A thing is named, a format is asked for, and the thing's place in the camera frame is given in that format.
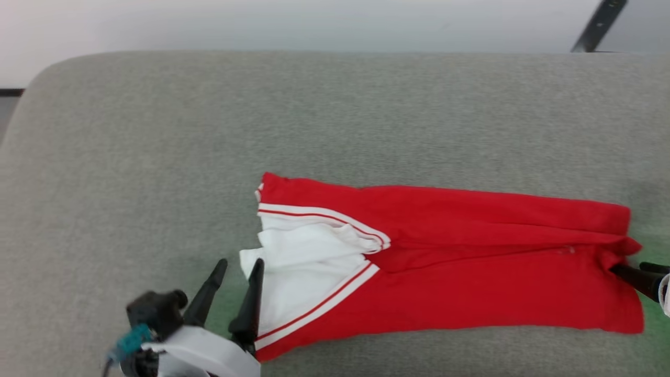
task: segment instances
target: black metal bar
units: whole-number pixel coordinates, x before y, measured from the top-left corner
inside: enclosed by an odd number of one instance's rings
[[[649,263],[649,262],[640,263],[640,270],[656,272],[657,274],[664,274],[664,275],[670,274],[670,266],[664,266],[662,264]]]
[[[661,280],[665,277],[665,275],[667,275],[667,273],[638,270],[637,268],[626,266],[624,264],[617,264],[610,268],[610,271],[615,273],[615,275],[623,279],[643,295],[649,297],[657,303],[659,302],[659,287],[661,285]]]
[[[226,274],[227,268],[227,260],[221,259],[218,261],[210,277],[202,284],[196,296],[191,300],[191,305],[184,311],[184,325],[204,326],[214,295],[223,283],[223,276]]]
[[[256,355],[254,341],[258,337],[258,321],[261,314],[264,271],[265,263],[259,258],[249,274],[249,287],[240,311],[228,325],[228,331],[232,334],[230,340],[254,356]]]
[[[0,89],[0,97],[20,97],[25,89]]]
[[[586,24],[572,52],[593,52],[607,34],[628,0],[603,0]]]

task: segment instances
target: white stripe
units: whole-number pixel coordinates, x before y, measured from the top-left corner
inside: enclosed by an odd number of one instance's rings
[[[258,188],[256,189],[256,191],[254,191],[254,195],[256,195],[256,200],[257,200],[257,201],[261,201],[261,191],[263,191],[263,183],[262,183],[262,182],[261,182],[261,184],[258,186]]]
[[[337,211],[333,211],[331,209],[327,208],[321,208],[321,207],[302,207],[302,206],[297,206],[297,205],[283,205],[283,204],[268,204],[268,203],[259,203],[258,204],[258,209],[264,209],[267,211],[280,211],[280,212],[286,212],[286,213],[295,213],[296,215],[301,215],[304,213],[316,213],[319,215],[325,215],[325,216],[331,216],[335,217],[344,223],[349,223],[360,230],[367,232],[369,234],[374,234],[378,237],[380,237],[383,241],[383,248],[386,249],[391,245],[391,238],[389,238],[386,233],[379,231],[373,227],[369,227],[368,225],[365,225],[364,223],[361,223],[360,221],[354,219],[353,217],[349,217],[343,213],[339,213]]]
[[[312,322],[313,320],[317,319],[318,317],[321,317],[322,315],[326,314],[330,309],[333,309],[337,304],[341,303],[344,299],[346,299],[350,294],[352,294],[358,287],[362,286],[366,281],[368,281],[373,275],[379,271],[379,267],[372,263],[364,264],[362,268],[357,268],[353,273],[352,276],[355,276],[358,274],[362,269],[366,268],[367,266],[370,266],[365,272],[363,272],[361,275],[356,277],[354,280],[351,280],[349,282],[349,285],[347,285],[344,289],[342,289],[337,295],[332,297],[330,300],[326,301],[319,309],[315,310],[313,313],[309,314],[308,316],[304,317],[303,319],[300,319],[299,321],[296,321],[295,323],[291,324],[290,326],[286,327],[285,329],[282,329],[280,331],[277,331],[276,333],[269,335],[267,337],[264,337],[263,339],[257,340],[256,341],[256,349],[261,349],[267,345],[270,345],[272,343],[275,343],[276,341],[280,340],[281,338],[285,337],[286,335],[289,335],[290,333],[293,333],[294,331],[297,331],[304,325],[307,325],[308,323]],[[333,289],[332,292],[336,292],[338,289],[342,288],[343,285],[345,285],[348,282],[348,279],[344,279],[342,284],[339,284],[335,289]]]
[[[277,229],[277,230],[292,230],[292,229],[297,229],[299,227],[305,226],[305,225],[313,225],[313,224],[326,224],[329,225],[330,227],[341,227],[344,225],[351,225],[347,224],[343,221],[340,220],[335,220],[331,219],[330,217],[325,217],[322,215],[288,215],[288,214],[283,214],[283,213],[272,213],[272,212],[258,212],[258,216],[261,218],[261,223],[263,226],[263,230],[266,229]],[[356,232],[357,236],[361,239],[367,239],[369,241],[372,241],[375,243],[376,248],[373,250],[370,250],[368,252],[365,252],[364,254],[374,254],[378,253],[386,248],[389,247],[388,244],[384,245],[381,243],[380,239],[378,236],[375,236],[373,234],[367,234],[363,233],[360,230],[357,230],[356,228],[353,228],[352,230]]]

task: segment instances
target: teal connector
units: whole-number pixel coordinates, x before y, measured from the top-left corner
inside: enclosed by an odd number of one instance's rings
[[[130,332],[122,336],[117,341],[116,347],[110,350],[107,356],[114,363],[122,362],[133,352],[139,351],[142,348],[142,343],[151,340],[153,340],[153,334],[149,326],[142,323],[133,327]]]

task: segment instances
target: white wall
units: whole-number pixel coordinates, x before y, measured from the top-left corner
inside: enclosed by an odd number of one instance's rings
[[[670,1],[628,0],[599,51],[670,52]]]
[[[0,88],[117,50],[569,52],[598,0],[1,0]]]

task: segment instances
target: gray fabric surface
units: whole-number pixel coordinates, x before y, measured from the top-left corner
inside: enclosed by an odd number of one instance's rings
[[[223,256],[233,268],[208,327],[225,333],[266,170],[621,203],[639,258],[669,263],[669,123],[662,56],[133,52],[57,64],[0,148],[1,374],[98,374],[130,299],[192,296]],[[363,335],[263,371],[667,376],[670,319],[646,299],[645,319],[643,335]]]

